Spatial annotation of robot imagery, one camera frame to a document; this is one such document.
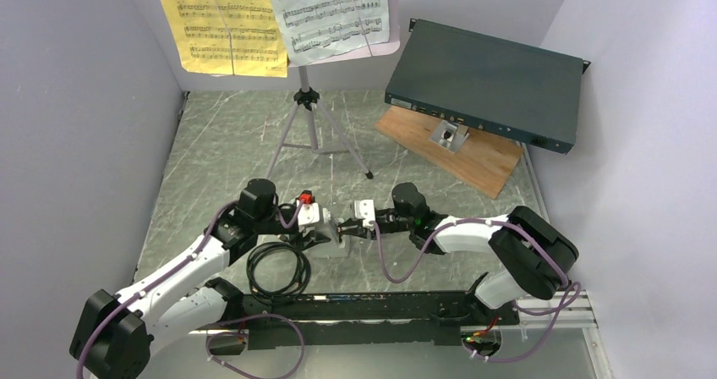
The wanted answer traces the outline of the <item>white perforated music stand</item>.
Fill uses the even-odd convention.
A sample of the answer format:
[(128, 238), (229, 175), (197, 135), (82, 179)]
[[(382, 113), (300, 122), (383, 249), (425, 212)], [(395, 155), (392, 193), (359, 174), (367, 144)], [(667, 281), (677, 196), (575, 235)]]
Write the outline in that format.
[(267, 178), (274, 178), (282, 152), (289, 149), (303, 149), (316, 157), (348, 153), (367, 179), (375, 176), (372, 165), (343, 129), (340, 118), (331, 113), (326, 92), (377, 89), (387, 84), (402, 46), (400, 4), (401, 0), (389, 0), (391, 37), (387, 43), (375, 45), (372, 54), (363, 47), (309, 65), (289, 62), (290, 69), (298, 75), (299, 88), (269, 161)]

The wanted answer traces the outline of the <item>yellow sheet music book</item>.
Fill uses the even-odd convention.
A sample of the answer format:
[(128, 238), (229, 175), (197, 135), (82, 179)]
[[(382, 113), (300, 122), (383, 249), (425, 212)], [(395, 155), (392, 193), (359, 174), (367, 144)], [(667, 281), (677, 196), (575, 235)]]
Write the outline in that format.
[(288, 56), (271, 0), (160, 0), (182, 68), (285, 78)]

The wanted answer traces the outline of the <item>white sheet music page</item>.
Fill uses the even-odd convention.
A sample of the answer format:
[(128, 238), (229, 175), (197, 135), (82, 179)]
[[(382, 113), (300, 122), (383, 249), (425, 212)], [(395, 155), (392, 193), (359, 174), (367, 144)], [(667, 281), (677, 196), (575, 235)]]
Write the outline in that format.
[(353, 52), (391, 37), (389, 0), (270, 0), (288, 60), (296, 66)]

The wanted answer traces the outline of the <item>white metronome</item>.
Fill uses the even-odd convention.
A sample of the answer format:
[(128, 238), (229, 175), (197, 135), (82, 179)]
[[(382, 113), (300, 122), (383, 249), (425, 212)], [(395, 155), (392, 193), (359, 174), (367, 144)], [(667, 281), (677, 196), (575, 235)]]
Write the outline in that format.
[(316, 232), (331, 236), (331, 242), (326, 244), (318, 244), (307, 250), (307, 254), (315, 259), (343, 258), (348, 256), (350, 249), (350, 240), (341, 242), (337, 235), (337, 226), (333, 221), (322, 228), (314, 229)]

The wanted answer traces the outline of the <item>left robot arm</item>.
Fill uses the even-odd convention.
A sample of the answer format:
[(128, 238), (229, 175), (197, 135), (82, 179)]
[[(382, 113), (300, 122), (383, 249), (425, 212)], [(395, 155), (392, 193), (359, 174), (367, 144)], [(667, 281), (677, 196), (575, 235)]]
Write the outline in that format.
[(153, 356), (197, 328), (274, 318), (219, 275), (260, 249), (263, 235), (284, 235), (283, 245), (295, 250), (338, 239), (330, 212), (310, 191), (281, 203), (270, 180), (250, 180), (176, 257), (126, 288), (100, 289), (86, 300), (69, 346), (76, 377), (136, 378)]

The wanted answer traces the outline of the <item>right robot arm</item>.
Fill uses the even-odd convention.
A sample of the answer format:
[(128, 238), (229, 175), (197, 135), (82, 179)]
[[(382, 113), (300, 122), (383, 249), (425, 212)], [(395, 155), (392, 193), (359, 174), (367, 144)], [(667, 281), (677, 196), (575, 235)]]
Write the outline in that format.
[(386, 209), (376, 209), (372, 200), (355, 201), (353, 217), (338, 224), (338, 234), (381, 242), (387, 234), (407, 233), (421, 255), (494, 254), (501, 269), (478, 278), (468, 290), (466, 312), (477, 324), (525, 295), (551, 299), (570, 283), (577, 247), (527, 206), (495, 217), (454, 217), (432, 210), (409, 182), (396, 185), (391, 198)]

